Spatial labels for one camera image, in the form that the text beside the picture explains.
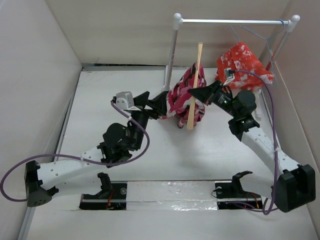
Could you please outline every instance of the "black plastic part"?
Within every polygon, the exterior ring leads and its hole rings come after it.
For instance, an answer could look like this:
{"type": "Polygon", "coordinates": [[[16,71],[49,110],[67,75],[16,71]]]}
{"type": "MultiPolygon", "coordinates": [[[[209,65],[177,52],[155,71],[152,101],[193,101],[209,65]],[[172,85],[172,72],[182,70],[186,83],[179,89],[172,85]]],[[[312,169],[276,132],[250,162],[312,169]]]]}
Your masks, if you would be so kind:
{"type": "Polygon", "coordinates": [[[109,175],[103,172],[97,174],[98,178],[101,181],[101,191],[96,194],[98,199],[105,199],[111,195],[113,187],[109,175]]]}
{"type": "Polygon", "coordinates": [[[224,86],[222,82],[215,81],[209,86],[191,88],[188,90],[192,96],[198,99],[200,102],[210,105],[214,103],[231,116],[236,114],[233,108],[233,96],[229,92],[223,91],[224,86]]]}
{"type": "Polygon", "coordinates": [[[168,91],[163,91],[154,99],[148,100],[150,92],[146,91],[133,99],[134,105],[141,107],[142,112],[148,115],[149,118],[158,119],[159,116],[167,114],[167,94],[168,91]]]}
{"type": "MultiPolygon", "coordinates": [[[[252,174],[252,172],[251,171],[238,172],[236,175],[232,177],[231,182],[223,181],[223,182],[215,183],[215,194],[216,194],[217,205],[219,210],[241,209],[241,207],[237,206],[236,204],[228,203],[229,199],[233,199],[233,201],[249,204],[253,208],[257,208],[257,202],[258,202],[259,209],[262,208],[263,206],[262,201],[258,200],[256,202],[256,200],[253,199],[253,195],[251,195],[250,192],[244,191],[241,186],[240,178],[242,178],[247,174],[252,174]]],[[[257,199],[261,198],[261,196],[258,194],[254,194],[254,195],[257,199]]]]}
{"type": "Polygon", "coordinates": [[[109,148],[105,146],[105,142],[101,142],[97,147],[100,149],[103,155],[101,158],[102,163],[114,164],[125,162],[132,157],[132,154],[128,150],[125,150],[121,147],[109,148]]]}
{"type": "Polygon", "coordinates": [[[256,108],[256,97],[249,90],[241,90],[232,101],[232,107],[238,117],[251,114],[256,108]]]}
{"type": "Polygon", "coordinates": [[[38,179],[39,164],[30,161],[25,164],[24,184],[26,192],[26,204],[28,207],[38,207],[51,201],[52,196],[59,192],[56,187],[45,190],[41,187],[42,180],[38,179]]]}
{"type": "Polygon", "coordinates": [[[260,127],[260,124],[249,114],[243,118],[234,117],[229,122],[229,129],[233,135],[235,135],[240,141],[244,132],[248,132],[249,129],[254,127],[260,127]]]}
{"type": "Polygon", "coordinates": [[[96,195],[84,194],[79,208],[82,210],[126,210],[127,193],[121,192],[121,189],[127,189],[127,183],[112,182],[111,186],[113,189],[113,194],[109,201],[110,206],[108,206],[108,198],[110,196],[106,196],[100,201],[95,201],[98,199],[96,195]]]}
{"type": "Polygon", "coordinates": [[[316,199],[316,173],[310,165],[284,171],[276,182],[275,205],[289,212],[316,199]]]}
{"type": "Polygon", "coordinates": [[[167,115],[167,95],[169,91],[163,91],[154,99],[148,101],[148,106],[153,109],[158,115],[167,115]]]}
{"type": "Polygon", "coordinates": [[[111,124],[102,137],[105,147],[110,149],[125,147],[134,142],[130,130],[119,123],[111,124]]]}
{"type": "MultiPolygon", "coordinates": [[[[141,127],[143,127],[144,129],[147,128],[149,116],[143,111],[134,111],[132,112],[131,117],[136,120],[141,125],[141,127]]],[[[144,139],[144,133],[137,125],[133,124],[131,121],[128,121],[127,124],[131,138],[133,139],[131,144],[127,146],[127,149],[131,151],[139,150],[144,139]]]]}

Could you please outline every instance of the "wire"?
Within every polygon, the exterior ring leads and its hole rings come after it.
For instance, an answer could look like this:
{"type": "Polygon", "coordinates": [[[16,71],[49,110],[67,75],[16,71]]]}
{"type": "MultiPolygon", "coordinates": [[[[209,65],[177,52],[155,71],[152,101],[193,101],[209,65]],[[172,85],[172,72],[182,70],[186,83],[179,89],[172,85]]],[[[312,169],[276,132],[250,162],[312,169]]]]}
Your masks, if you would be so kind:
{"type": "Polygon", "coordinates": [[[224,86],[223,86],[223,90],[224,90],[226,93],[230,94],[230,95],[231,95],[231,98],[233,98],[232,90],[231,90],[230,86],[224,85],[224,86]]]}
{"type": "Polygon", "coordinates": [[[112,199],[112,196],[114,195],[114,191],[115,191],[114,189],[111,191],[111,194],[110,194],[110,196],[108,198],[108,203],[106,205],[106,208],[111,206],[110,200],[112,199]]]}
{"type": "MultiPolygon", "coordinates": [[[[263,213],[263,209],[256,209],[254,208],[252,205],[248,204],[248,203],[245,203],[245,202],[242,202],[242,201],[226,201],[225,202],[226,204],[234,204],[236,205],[238,208],[241,208],[241,209],[245,209],[245,210],[248,210],[248,211],[251,211],[251,212],[256,212],[256,213],[263,213]]],[[[279,208],[273,208],[270,210],[270,212],[273,212],[273,211],[276,211],[278,210],[279,208]]]]}
{"type": "Polygon", "coordinates": [[[240,42],[240,38],[239,38],[239,36],[238,36],[238,34],[237,34],[236,30],[234,29],[234,26],[230,25],[230,27],[232,28],[232,31],[233,31],[233,33],[234,33],[234,35],[235,35],[236,39],[238,39],[238,42],[240,42]]]}
{"type": "Polygon", "coordinates": [[[264,201],[263,203],[263,207],[262,207],[262,211],[263,211],[263,214],[265,215],[268,215],[271,210],[272,210],[272,207],[274,206],[274,203],[275,203],[275,197],[276,197],[276,186],[277,186],[277,180],[278,180],[278,169],[279,169],[279,163],[278,163],[278,151],[277,151],[277,147],[278,147],[278,144],[277,144],[277,138],[276,138],[276,127],[275,127],[275,109],[274,109],[274,101],[273,101],[273,98],[271,96],[271,92],[270,92],[270,89],[268,87],[268,85],[263,81],[263,79],[253,73],[253,72],[250,72],[250,71],[246,71],[246,70],[235,70],[235,72],[238,72],[238,73],[246,73],[246,74],[250,74],[256,78],[258,78],[262,83],[263,85],[265,86],[268,94],[269,94],[269,97],[270,97],[270,102],[271,102],[271,121],[272,121],[272,134],[273,134],[273,147],[274,147],[274,173],[273,173],[273,187],[272,187],[272,193],[271,193],[271,203],[270,203],[270,206],[268,208],[268,210],[266,210],[266,206],[267,206],[267,202],[268,202],[268,198],[266,198],[266,201],[264,201]]]}
{"type": "Polygon", "coordinates": [[[214,193],[215,191],[216,191],[216,190],[213,190],[213,191],[211,192],[211,196],[214,197],[214,198],[216,198],[216,199],[218,199],[217,196],[213,195],[213,193],[214,193]]]}
{"type": "MultiPolygon", "coordinates": [[[[277,19],[277,20],[282,22],[282,28],[281,28],[280,31],[276,32],[275,34],[273,34],[273,35],[270,36],[270,37],[263,37],[263,36],[257,34],[256,32],[252,31],[251,29],[249,29],[249,28],[247,28],[247,27],[245,27],[245,26],[241,26],[241,25],[240,25],[240,28],[243,28],[243,29],[249,31],[250,33],[252,33],[252,34],[256,35],[257,37],[259,37],[259,38],[261,38],[261,39],[263,39],[263,40],[266,41],[266,46],[267,46],[267,49],[268,49],[269,59],[270,59],[270,63],[271,63],[271,70],[270,70],[270,72],[271,72],[271,73],[273,74],[273,76],[274,76],[276,85],[278,84],[278,80],[277,80],[277,76],[276,76],[275,73],[274,73],[274,63],[273,63],[273,61],[272,61],[272,54],[271,54],[271,49],[270,49],[269,41],[270,41],[271,39],[273,39],[274,37],[276,37],[279,33],[281,33],[281,32],[285,29],[285,22],[284,22],[282,19],[277,19]]],[[[240,42],[239,37],[238,37],[238,35],[237,35],[237,33],[236,33],[236,30],[234,29],[234,27],[233,27],[232,25],[231,25],[231,28],[232,28],[232,30],[233,30],[236,38],[237,38],[238,41],[240,42]]]]}
{"type": "Polygon", "coordinates": [[[48,157],[60,157],[60,158],[67,158],[67,159],[73,159],[73,160],[79,160],[79,161],[84,161],[84,162],[87,162],[87,163],[91,163],[91,164],[96,164],[96,165],[102,165],[102,166],[107,166],[107,167],[115,167],[115,166],[119,166],[119,165],[122,165],[122,164],[128,164],[128,163],[131,163],[137,159],[139,159],[140,157],[142,157],[142,155],[144,155],[146,153],[146,151],[148,150],[149,146],[150,146],[150,137],[148,135],[148,133],[146,132],[146,130],[134,119],[132,119],[129,115],[125,114],[124,112],[122,112],[112,101],[111,101],[111,106],[117,111],[119,112],[121,115],[123,115],[124,117],[128,118],[131,122],[133,122],[143,133],[144,135],[146,136],[146,146],[144,148],[144,150],[138,155],[138,156],[135,156],[134,158],[128,160],[128,161],[123,161],[123,162],[115,162],[115,163],[104,163],[104,162],[97,162],[97,161],[93,161],[93,160],[89,160],[89,159],[82,159],[81,157],[79,156],[73,156],[73,155],[66,155],[66,154],[40,154],[40,155],[35,155],[35,156],[31,156],[31,157],[28,157],[24,160],[22,160],[21,162],[17,163],[16,165],[14,165],[13,167],[11,167],[3,176],[3,178],[1,179],[0,181],[0,192],[1,194],[9,201],[12,201],[12,202],[16,202],[16,203],[20,203],[20,202],[25,202],[27,201],[27,199],[15,199],[15,198],[12,198],[10,196],[8,196],[5,192],[5,189],[4,189],[4,184],[5,184],[5,180],[6,178],[9,176],[10,173],[12,173],[17,167],[21,166],[22,164],[25,164],[27,162],[30,162],[34,159],[39,159],[39,158],[48,158],[48,157]]]}
{"type": "Polygon", "coordinates": [[[253,192],[250,192],[250,194],[251,194],[251,195],[254,197],[254,199],[255,199],[256,208],[259,209],[259,204],[258,204],[257,196],[256,196],[253,192]]]}

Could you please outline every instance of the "screw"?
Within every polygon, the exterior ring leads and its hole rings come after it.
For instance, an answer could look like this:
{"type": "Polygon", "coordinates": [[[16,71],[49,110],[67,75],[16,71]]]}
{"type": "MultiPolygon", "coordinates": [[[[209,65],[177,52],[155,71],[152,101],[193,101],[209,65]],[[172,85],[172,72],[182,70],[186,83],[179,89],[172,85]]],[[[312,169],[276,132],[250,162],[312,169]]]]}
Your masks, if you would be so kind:
{"type": "Polygon", "coordinates": [[[216,192],[217,194],[222,194],[222,187],[217,186],[217,187],[215,188],[215,192],[216,192]]]}
{"type": "Polygon", "coordinates": [[[122,187],[122,188],[120,189],[120,194],[121,194],[121,195],[127,194],[127,189],[126,189],[125,187],[122,187]]]}

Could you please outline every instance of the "black cable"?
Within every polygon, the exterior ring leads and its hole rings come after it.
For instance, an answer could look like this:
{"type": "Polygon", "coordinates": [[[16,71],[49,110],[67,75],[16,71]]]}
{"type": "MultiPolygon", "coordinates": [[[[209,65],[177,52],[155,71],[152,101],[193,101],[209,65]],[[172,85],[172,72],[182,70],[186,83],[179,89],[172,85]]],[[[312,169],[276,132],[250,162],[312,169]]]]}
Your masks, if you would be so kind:
{"type": "Polygon", "coordinates": [[[216,198],[216,199],[218,199],[217,196],[213,195],[213,193],[214,193],[215,191],[216,191],[216,190],[213,190],[213,191],[211,192],[211,196],[214,197],[214,198],[216,198]]]}

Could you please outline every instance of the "metal bar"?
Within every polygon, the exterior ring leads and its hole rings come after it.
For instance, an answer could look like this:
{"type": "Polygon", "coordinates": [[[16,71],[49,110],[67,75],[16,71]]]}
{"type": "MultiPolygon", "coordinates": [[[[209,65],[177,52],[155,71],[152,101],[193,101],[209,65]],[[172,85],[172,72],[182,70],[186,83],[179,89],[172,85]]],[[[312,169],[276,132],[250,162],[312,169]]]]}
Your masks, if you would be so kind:
{"type": "MultiPolygon", "coordinates": [[[[290,21],[283,21],[284,25],[289,25],[290,21]]],[[[183,24],[216,24],[216,25],[262,25],[262,26],[282,26],[279,20],[229,20],[229,19],[183,19],[183,24]]]]}
{"type": "Polygon", "coordinates": [[[300,16],[299,15],[293,15],[291,17],[291,20],[289,21],[289,25],[285,30],[285,33],[283,34],[281,40],[279,41],[278,45],[276,46],[274,53],[272,54],[271,57],[271,61],[269,61],[269,63],[266,66],[266,70],[269,70],[271,67],[271,63],[273,63],[274,61],[276,61],[277,57],[279,56],[279,53],[281,51],[281,49],[284,47],[288,37],[290,36],[290,34],[293,32],[293,30],[295,29],[295,26],[297,25],[297,23],[300,21],[300,16]]]}
{"type": "Polygon", "coordinates": [[[169,64],[168,64],[168,70],[167,70],[167,73],[166,73],[165,83],[164,83],[164,86],[163,86],[163,89],[162,89],[163,91],[168,91],[170,89],[170,81],[171,81],[172,67],[174,65],[177,37],[178,37],[178,30],[173,30],[172,40],[171,40],[169,64]]]}
{"type": "Polygon", "coordinates": [[[273,63],[277,59],[277,57],[278,57],[278,55],[280,53],[280,50],[285,45],[285,43],[286,43],[288,37],[290,36],[290,34],[291,34],[291,32],[287,32],[287,31],[284,33],[284,35],[282,36],[279,44],[276,46],[276,48],[275,48],[275,50],[273,52],[273,55],[271,57],[271,61],[268,62],[267,66],[265,68],[266,70],[269,70],[271,68],[271,62],[273,63]]]}

